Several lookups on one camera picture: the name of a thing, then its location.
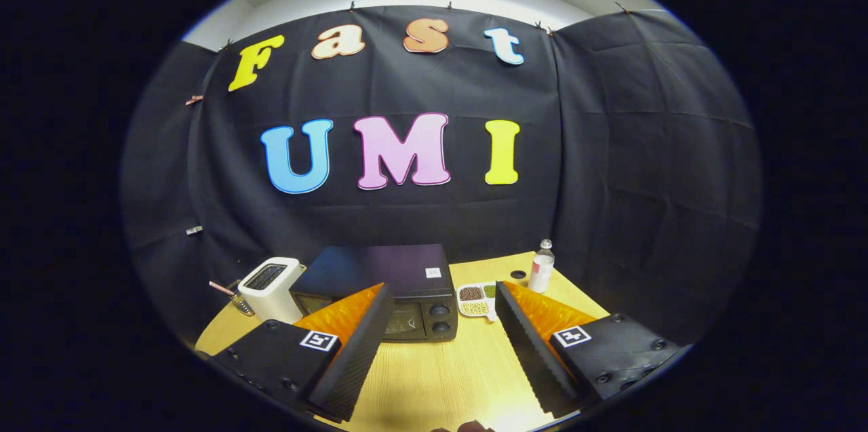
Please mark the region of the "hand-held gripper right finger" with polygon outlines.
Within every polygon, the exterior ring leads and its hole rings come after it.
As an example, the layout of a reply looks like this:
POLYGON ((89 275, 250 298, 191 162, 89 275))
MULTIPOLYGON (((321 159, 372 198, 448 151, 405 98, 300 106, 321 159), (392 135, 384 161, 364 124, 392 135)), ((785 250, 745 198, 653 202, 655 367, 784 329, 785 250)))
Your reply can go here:
POLYGON ((511 281, 495 309, 543 411, 596 410, 681 355, 675 342, 623 313, 592 317, 511 281))

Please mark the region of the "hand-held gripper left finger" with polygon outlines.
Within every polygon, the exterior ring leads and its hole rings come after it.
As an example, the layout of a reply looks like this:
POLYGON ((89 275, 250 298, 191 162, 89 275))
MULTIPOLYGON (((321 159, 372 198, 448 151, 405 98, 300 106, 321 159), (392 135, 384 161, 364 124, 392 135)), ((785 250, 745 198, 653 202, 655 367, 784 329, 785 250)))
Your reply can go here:
POLYGON ((379 283, 295 324, 264 321, 214 353, 214 363, 286 410, 347 422, 391 311, 393 291, 379 283))

